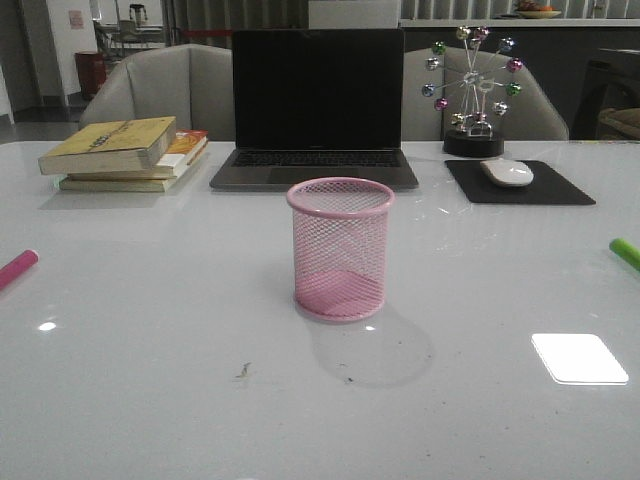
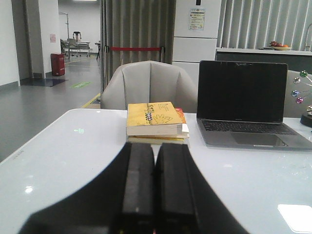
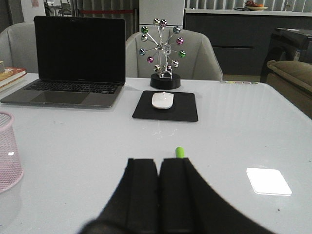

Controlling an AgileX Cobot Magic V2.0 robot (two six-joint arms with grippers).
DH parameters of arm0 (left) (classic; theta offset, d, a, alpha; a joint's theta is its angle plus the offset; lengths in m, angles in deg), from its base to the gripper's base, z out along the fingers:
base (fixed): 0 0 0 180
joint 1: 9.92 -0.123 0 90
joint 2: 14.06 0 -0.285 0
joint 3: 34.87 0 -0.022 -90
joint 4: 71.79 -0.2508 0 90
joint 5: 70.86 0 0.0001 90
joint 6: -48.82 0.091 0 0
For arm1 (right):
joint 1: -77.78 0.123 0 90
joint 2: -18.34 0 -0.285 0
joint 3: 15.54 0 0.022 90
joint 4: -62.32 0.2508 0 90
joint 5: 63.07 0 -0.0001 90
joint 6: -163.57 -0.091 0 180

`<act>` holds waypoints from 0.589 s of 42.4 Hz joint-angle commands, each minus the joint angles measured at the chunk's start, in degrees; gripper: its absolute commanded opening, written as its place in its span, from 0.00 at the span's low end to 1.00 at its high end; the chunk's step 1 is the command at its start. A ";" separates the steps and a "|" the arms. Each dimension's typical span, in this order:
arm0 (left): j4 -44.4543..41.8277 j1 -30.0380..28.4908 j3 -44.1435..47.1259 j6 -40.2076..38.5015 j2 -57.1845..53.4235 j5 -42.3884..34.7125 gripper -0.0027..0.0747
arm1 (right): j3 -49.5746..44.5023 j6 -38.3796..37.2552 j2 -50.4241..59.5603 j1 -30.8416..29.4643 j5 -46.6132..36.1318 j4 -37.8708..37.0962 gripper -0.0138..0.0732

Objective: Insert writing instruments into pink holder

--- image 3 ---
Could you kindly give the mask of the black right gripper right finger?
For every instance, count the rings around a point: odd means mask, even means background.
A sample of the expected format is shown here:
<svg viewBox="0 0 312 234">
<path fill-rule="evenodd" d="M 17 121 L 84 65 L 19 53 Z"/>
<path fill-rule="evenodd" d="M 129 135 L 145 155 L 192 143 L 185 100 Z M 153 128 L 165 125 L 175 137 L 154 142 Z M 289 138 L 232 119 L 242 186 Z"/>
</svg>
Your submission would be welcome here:
<svg viewBox="0 0 312 234">
<path fill-rule="evenodd" d="M 225 201 L 188 158 L 164 159 L 160 168 L 162 234 L 269 234 Z"/>
</svg>

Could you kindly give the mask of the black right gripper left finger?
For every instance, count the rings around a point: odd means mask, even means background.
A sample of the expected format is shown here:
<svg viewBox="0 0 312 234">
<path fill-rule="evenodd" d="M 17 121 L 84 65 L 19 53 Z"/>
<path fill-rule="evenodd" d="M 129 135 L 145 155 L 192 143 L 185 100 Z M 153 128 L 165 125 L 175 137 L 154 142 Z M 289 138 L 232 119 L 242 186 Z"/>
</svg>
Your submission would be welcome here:
<svg viewBox="0 0 312 234">
<path fill-rule="evenodd" d="M 99 216 L 81 234 L 158 233 L 158 174 L 152 159 L 128 159 L 124 174 Z"/>
</svg>

